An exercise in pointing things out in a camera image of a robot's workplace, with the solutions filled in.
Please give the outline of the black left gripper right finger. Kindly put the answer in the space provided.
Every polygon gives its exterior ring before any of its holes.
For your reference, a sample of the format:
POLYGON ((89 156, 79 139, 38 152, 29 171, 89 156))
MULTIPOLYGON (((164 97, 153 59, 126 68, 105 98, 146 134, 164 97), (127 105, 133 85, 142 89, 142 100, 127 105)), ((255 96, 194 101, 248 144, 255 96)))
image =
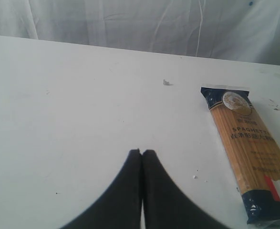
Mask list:
POLYGON ((147 229, 225 229, 174 183, 154 150, 142 154, 144 217, 147 229))

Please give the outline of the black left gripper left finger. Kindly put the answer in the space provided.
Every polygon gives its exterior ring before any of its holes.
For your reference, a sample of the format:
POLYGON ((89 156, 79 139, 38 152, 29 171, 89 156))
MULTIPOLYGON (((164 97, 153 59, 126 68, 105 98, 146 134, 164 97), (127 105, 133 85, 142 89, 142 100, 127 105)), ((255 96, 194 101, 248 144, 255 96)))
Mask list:
POLYGON ((64 229, 139 229, 143 198, 142 155, 130 150, 107 190, 64 229))

